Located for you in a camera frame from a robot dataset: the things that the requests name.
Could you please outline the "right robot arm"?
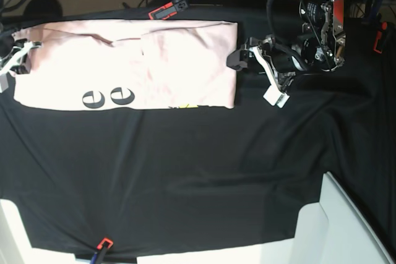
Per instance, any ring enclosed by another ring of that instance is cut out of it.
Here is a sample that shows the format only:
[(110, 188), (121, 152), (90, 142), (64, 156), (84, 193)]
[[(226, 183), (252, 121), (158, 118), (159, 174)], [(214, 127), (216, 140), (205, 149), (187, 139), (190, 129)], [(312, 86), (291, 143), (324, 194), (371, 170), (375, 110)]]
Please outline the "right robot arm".
[[(1, 0), (1, 13), (12, 12), (18, 9), (27, 0), (20, 0), (17, 4), (10, 6), (12, 0)], [(12, 27), (5, 29), (1, 25), (1, 92), (9, 88), (7, 75), (10, 72), (27, 74), (30, 72), (30, 66), (27, 62), (28, 54), (31, 50), (41, 48), (42, 43), (39, 41), (30, 41), (26, 38), (15, 40), (13, 34), (20, 28)]]

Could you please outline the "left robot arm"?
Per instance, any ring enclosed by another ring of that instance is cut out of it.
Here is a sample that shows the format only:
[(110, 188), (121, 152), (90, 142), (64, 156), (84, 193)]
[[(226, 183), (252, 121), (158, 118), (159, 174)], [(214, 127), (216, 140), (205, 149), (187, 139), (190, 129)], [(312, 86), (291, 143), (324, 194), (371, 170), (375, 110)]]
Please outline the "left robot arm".
[(284, 107), (288, 89), (299, 75), (333, 72), (345, 62), (344, 0), (298, 0), (291, 14), (300, 19), (296, 33), (275, 24), (274, 5), (267, 0), (266, 14), (271, 33), (263, 40), (250, 37), (232, 52), (226, 64), (237, 71), (256, 61), (269, 80), (263, 97), (272, 106)]

